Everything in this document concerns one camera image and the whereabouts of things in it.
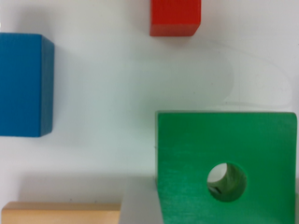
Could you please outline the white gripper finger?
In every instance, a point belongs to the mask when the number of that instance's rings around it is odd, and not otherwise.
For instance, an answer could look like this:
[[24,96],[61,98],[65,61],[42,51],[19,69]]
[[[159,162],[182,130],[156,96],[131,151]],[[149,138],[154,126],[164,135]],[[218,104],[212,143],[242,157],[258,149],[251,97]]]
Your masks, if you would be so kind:
[[153,176],[135,176],[127,180],[119,224],[164,224]]

